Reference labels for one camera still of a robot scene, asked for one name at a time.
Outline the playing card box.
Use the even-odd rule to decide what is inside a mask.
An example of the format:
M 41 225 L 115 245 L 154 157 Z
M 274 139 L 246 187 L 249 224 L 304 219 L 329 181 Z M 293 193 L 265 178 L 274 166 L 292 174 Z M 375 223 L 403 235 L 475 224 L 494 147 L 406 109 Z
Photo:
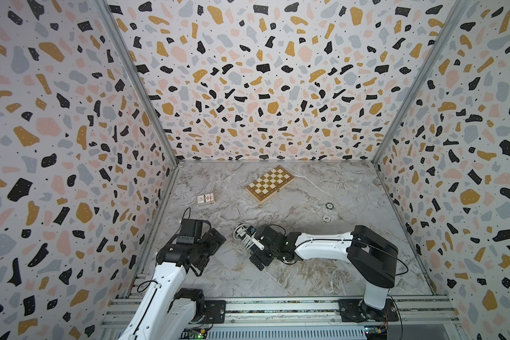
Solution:
M 198 195 L 196 197 L 196 205 L 197 206 L 210 205 L 210 204 L 215 204 L 215 196 L 213 193 L 206 193 L 206 194 Z

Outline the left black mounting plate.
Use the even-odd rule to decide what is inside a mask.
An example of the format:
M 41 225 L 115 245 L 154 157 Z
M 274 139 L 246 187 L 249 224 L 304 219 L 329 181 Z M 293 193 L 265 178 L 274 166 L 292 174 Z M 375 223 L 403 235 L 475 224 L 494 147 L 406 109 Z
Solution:
M 223 324 L 226 314 L 225 300 L 207 300 L 204 305 L 205 324 Z

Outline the black mounting plate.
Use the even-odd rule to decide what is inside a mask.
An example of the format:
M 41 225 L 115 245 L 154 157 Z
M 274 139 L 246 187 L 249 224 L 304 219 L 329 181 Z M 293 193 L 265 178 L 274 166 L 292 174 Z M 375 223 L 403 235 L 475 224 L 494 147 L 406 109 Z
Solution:
M 398 322 L 399 315 L 390 298 L 385 301 L 382 310 L 368 306 L 363 299 L 347 298 L 338 300 L 342 322 Z
M 204 305 L 205 324 L 223 324 L 226 314 L 225 300 L 207 300 Z

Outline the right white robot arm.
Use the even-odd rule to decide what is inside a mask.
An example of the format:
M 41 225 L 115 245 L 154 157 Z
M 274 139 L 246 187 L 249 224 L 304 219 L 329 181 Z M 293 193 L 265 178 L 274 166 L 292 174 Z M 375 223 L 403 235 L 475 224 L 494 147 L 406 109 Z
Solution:
M 235 239 L 250 251 L 250 262 L 260 271 L 273 260 L 292 265 L 312 259 L 350 263 L 365 280 L 362 298 L 339 301 L 343 322 L 397 322 L 399 311 L 389 296 L 398 275 L 398 248 L 364 225 L 352 232 L 335 235 L 310 235 L 279 232 L 275 225 L 262 228 L 238 225 Z

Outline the wooden chessboard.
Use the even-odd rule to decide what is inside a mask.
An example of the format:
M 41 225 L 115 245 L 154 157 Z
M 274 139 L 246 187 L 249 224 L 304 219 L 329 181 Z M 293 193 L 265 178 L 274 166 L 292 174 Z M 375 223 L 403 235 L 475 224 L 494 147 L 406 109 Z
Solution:
M 263 204 L 286 188 L 295 177 L 282 166 L 277 166 L 250 183 L 246 190 L 258 204 Z

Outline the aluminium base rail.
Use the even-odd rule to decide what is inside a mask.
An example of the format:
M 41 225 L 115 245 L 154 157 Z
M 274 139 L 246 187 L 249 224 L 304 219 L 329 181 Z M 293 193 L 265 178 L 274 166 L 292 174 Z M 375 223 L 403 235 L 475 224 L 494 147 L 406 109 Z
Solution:
M 218 297 L 205 339 L 466 339 L 444 296 L 395 296 L 381 322 L 346 318 L 344 297 Z

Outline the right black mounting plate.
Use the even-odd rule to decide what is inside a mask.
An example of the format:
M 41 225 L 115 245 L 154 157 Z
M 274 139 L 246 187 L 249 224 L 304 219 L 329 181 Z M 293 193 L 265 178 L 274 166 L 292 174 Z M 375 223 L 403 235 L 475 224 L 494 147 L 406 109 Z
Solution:
M 338 300 L 342 322 L 398 322 L 399 315 L 390 298 L 385 301 L 382 310 L 368 306 L 363 299 L 347 298 Z

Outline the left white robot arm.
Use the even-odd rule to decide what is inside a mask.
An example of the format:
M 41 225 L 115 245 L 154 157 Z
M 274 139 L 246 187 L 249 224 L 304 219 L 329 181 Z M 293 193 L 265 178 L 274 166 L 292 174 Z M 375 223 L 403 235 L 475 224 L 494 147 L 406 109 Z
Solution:
M 181 285 L 188 273 L 200 277 L 225 241 L 209 221 L 182 219 L 178 232 L 157 252 L 145 296 L 120 338 L 180 339 L 209 322 L 204 292 Z

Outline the black power strip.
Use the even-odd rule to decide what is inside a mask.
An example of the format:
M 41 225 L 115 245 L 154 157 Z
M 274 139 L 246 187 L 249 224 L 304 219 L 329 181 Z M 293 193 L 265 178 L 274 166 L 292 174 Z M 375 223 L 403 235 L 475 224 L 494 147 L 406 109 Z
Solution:
M 246 249 L 255 247 L 259 250 L 264 250 L 265 246 L 255 238 L 256 233 L 256 228 L 240 223 L 233 232 L 233 238 L 240 241 Z

